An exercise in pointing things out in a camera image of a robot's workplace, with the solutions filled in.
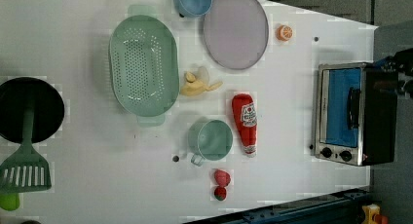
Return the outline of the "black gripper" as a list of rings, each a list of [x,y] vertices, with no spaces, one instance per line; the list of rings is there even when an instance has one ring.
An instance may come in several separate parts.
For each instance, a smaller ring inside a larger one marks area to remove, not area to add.
[[[396,52],[376,62],[374,67],[385,73],[397,74],[395,81],[378,81],[374,89],[382,93],[412,96],[413,49]]]

